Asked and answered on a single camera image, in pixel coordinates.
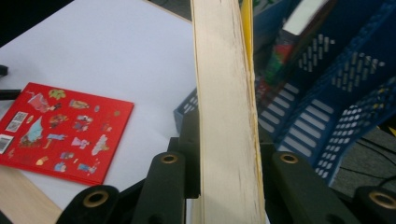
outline white table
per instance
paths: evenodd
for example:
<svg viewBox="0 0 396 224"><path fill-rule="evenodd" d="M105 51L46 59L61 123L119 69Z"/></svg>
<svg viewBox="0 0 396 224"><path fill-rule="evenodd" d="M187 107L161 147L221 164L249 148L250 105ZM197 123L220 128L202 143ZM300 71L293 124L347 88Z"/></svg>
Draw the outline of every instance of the white table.
<svg viewBox="0 0 396 224"><path fill-rule="evenodd" d="M105 180L122 191L177 136L173 110L195 87L192 37L188 21L143 0L75 0L0 48L0 90L33 81L134 102ZM23 174L61 209L88 187Z"/></svg>

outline wooden board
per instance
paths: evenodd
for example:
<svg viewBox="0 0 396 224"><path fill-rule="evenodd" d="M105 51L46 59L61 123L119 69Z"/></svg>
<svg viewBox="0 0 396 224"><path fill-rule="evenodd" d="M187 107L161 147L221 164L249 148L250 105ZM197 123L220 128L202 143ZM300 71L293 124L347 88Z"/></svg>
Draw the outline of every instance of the wooden board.
<svg viewBox="0 0 396 224"><path fill-rule="evenodd" d="M5 166L0 166L0 210L17 224L55 223L62 213L19 170Z"/></svg>

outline black cable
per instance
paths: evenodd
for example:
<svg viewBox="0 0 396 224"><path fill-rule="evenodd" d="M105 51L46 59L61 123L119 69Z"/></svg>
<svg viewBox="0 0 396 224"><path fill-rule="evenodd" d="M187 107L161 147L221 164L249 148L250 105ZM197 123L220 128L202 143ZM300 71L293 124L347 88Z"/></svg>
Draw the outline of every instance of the black cable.
<svg viewBox="0 0 396 224"><path fill-rule="evenodd" d="M373 147L367 146L367 145L365 145L365 144L363 144L363 143L361 143L361 142L359 142L359 141L357 141L356 143L358 143L358 144L360 144L360 145L362 145L362 146L364 146L364 147L370 148L373 152L377 153L378 155L381 155L381 156L382 156L383 158L385 158L387 161L390 161L390 163L392 163L394 166L396 166L396 162L394 162L391 158L389 158L387 155L383 154L382 152L377 151L377 150L374 149Z"/></svg>
<svg viewBox="0 0 396 224"><path fill-rule="evenodd" d="M343 170L346 170L346 171L349 171L349 172L352 172L352 173L356 173L356 174L359 174L359 175L367 175L367 176L370 176L370 177L373 177L373 178L376 178L376 179L387 179L387 177L382 177L382 176L377 176L377 175L370 175L370 174L367 174L367 173L364 173L364 172L351 170L351 169L348 169L348 168L343 167L343 166L340 166L340 169L343 169Z"/></svg>
<svg viewBox="0 0 396 224"><path fill-rule="evenodd" d="M356 141L356 142L357 142L357 143L366 142L366 143L371 144L371 145L373 145L373 146L379 147L379 148L381 148L381 149L387 151L388 153L391 153L391 154L393 154L393 155L396 155L396 152L395 152L395 151L393 151L393 150L391 150L391 149L389 149L389 148L387 148L387 147L383 147L383 146L379 145L378 143L375 143L375 142L373 142L372 140L367 139L367 138L365 138L365 137L362 137L360 140L358 140L358 141Z"/></svg>
<svg viewBox="0 0 396 224"><path fill-rule="evenodd" d="M381 183L378 184L379 187L383 187L386 183L392 181L392 180L396 180L396 175L393 175L391 177L388 177L386 179L384 179L383 181L381 181Z"/></svg>

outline red book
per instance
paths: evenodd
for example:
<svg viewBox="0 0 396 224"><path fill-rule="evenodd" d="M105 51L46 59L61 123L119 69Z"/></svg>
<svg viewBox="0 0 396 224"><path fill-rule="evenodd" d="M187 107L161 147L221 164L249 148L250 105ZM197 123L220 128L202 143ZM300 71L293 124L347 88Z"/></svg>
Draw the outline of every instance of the red book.
<svg viewBox="0 0 396 224"><path fill-rule="evenodd" d="M103 184L134 103L29 83L0 121L0 164Z"/></svg>

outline brass insert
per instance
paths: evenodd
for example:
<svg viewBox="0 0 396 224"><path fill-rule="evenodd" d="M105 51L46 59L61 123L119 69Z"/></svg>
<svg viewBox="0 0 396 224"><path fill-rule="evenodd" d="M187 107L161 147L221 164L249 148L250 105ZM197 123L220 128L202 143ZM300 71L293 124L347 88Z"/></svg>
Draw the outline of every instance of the brass insert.
<svg viewBox="0 0 396 224"><path fill-rule="evenodd" d="M97 190L95 192L90 193L84 198L82 202L86 207L97 207L102 203L105 203L108 199L108 193L104 190Z"/></svg>
<svg viewBox="0 0 396 224"><path fill-rule="evenodd" d="M369 197L373 202L384 208L396 209L396 200L390 197L388 194L373 191L369 193Z"/></svg>

